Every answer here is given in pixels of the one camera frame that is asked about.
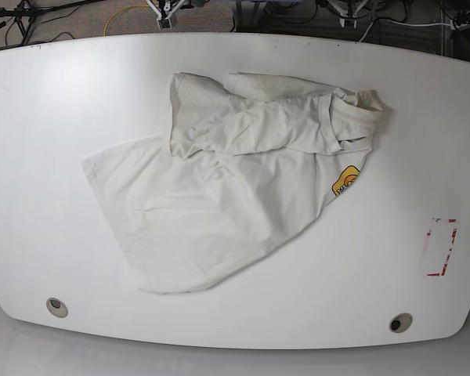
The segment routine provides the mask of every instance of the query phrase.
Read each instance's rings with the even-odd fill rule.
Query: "yellow cable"
[[[123,12],[126,12],[130,9],[134,9],[134,8],[150,8],[150,6],[149,5],[131,5],[131,6],[127,6],[127,7],[123,8],[123,9],[120,9],[113,16],[111,16],[110,19],[107,21],[107,24],[104,25],[103,37],[108,36],[107,35],[108,26],[110,26],[111,21],[113,21],[116,16],[118,16],[118,15],[122,14]]]

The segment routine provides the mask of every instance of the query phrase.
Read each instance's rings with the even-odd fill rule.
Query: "power strip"
[[[451,21],[452,30],[464,30],[470,28],[470,10],[458,12],[454,17],[454,22]]]

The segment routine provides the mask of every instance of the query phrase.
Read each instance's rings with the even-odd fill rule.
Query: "printed graphic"
[[[343,170],[342,174],[339,176],[338,181],[333,184],[332,191],[336,196],[339,196],[343,191],[348,188],[352,183],[353,180],[357,178],[359,175],[359,170],[355,166],[348,166]]]
[[[425,269],[432,269],[432,273],[426,273],[427,277],[442,277],[446,275],[447,265],[449,264],[454,241],[456,240],[456,232],[456,219],[432,218],[431,228],[426,233],[425,246],[423,248],[425,253]],[[433,270],[440,270],[441,267],[442,271],[440,273],[433,272]]]

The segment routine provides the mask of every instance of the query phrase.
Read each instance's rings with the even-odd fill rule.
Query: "gray floor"
[[[59,5],[75,0],[34,0],[38,6]],[[19,0],[0,0],[0,6],[13,9]],[[39,25],[35,28],[31,42],[48,42],[59,33],[69,31],[76,38],[91,38],[103,35],[106,22],[118,10],[131,5],[145,5],[145,0],[106,0],[91,5],[84,5],[75,13],[61,20],[54,20]],[[253,2],[243,2],[242,22],[238,31],[260,32],[272,34],[296,34],[321,38],[334,38],[356,41],[362,36],[370,23],[368,18],[360,20],[356,27],[341,27],[338,18],[332,16],[326,9],[319,8],[316,17],[304,24],[288,24],[276,20],[274,17],[265,16],[260,7],[258,17],[254,25],[250,26]],[[160,31],[157,27],[156,16],[149,8],[131,9],[119,15],[109,26],[108,34],[142,34],[157,32],[187,32],[187,31],[212,31],[227,32],[233,27],[234,2],[230,0],[211,0],[203,9],[186,9],[178,13],[178,25],[169,31]],[[302,4],[291,9],[280,9],[277,16],[285,16],[291,22],[307,20],[313,15],[315,9],[314,0],[303,0]],[[408,6],[410,24],[427,24],[441,21],[441,12],[436,0],[414,0]],[[59,16],[66,16],[72,9],[52,13],[41,17],[38,22],[43,22]],[[380,16],[403,19],[404,11],[400,2]],[[450,30],[447,27],[406,27],[393,25],[387,22],[376,25],[366,38],[366,42],[390,45],[403,49],[413,49],[422,52],[456,57],[470,61],[470,45],[463,38],[449,38]],[[0,30],[0,47],[5,45],[5,32],[11,25]],[[58,41],[70,39],[67,34],[59,36]],[[16,44],[20,41],[20,33],[13,25],[8,34],[8,43]]]
[[[0,0],[0,7],[14,9],[20,0]],[[75,0],[36,0],[32,1],[36,6],[60,5]],[[50,41],[63,31],[69,31],[76,38],[100,37],[110,17],[120,9],[130,5],[146,5],[145,0],[106,0],[90,5],[84,5],[71,16],[62,20],[54,20],[39,25],[35,29],[31,41]],[[56,13],[45,15],[38,22],[52,18],[66,16],[74,9],[65,9]],[[204,9],[188,9],[178,15],[178,26],[173,32],[185,31],[213,31],[227,32],[233,26],[232,11],[226,2],[212,1],[206,4]],[[9,27],[0,30],[0,47],[5,45],[5,32]],[[151,8],[130,9],[122,13],[108,28],[108,34],[143,34],[161,32],[157,27],[156,15]],[[71,39],[68,35],[59,37],[59,41]],[[19,43],[21,35],[14,25],[8,34],[8,43]]]

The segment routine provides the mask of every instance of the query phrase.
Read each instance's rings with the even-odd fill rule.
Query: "yellow logo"
[[[339,179],[332,185],[332,191],[336,196],[339,196],[343,191],[348,188],[353,180],[359,175],[359,170],[355,166],[348,166],[339,176]]]

